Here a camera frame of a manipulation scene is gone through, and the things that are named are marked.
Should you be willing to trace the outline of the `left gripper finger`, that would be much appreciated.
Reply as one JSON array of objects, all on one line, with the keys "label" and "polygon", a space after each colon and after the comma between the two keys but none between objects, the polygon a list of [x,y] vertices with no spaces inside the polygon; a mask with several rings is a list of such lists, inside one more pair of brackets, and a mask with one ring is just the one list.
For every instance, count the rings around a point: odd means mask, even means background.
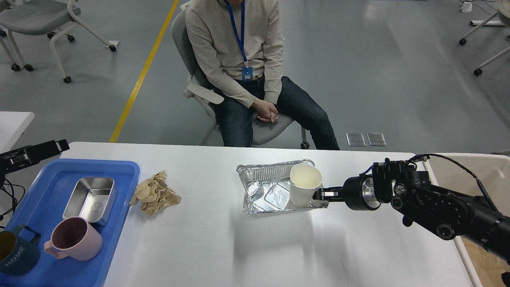
[{"label": "left gripper finger", "polygon": [[28,145],[0,155],[1,175],[6,175],[40,163],[69,150],[67,140],[50,140],[38,145]]}]

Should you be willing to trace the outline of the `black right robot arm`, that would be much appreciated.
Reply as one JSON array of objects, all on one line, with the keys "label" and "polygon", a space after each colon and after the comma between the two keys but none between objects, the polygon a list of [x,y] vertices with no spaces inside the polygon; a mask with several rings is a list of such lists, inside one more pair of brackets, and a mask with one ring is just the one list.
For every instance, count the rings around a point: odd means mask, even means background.
[{"label": "black right robot arm", "polygon": [[352,210],[377,210],[382,203],[443,240],[464,236],[509,263],[509,155],[437,154],[426,171],[418,163],[434,153],[406,160],[374,162],[342,187],[320,188],[314,200],[344,202]]}]

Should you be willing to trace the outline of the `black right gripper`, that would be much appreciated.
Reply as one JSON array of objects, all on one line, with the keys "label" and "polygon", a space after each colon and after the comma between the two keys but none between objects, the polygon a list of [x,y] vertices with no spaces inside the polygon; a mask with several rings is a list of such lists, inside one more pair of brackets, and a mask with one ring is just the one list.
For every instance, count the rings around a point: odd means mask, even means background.
[{"label": "black right gripper", "polygon": [[313,194],[313,199],[328,202],[344,201],[352,210],[375,211],[381,206],[381,202],[375,196],[375,184],[371,176],[350,177],[342,187],[318,188]]}]

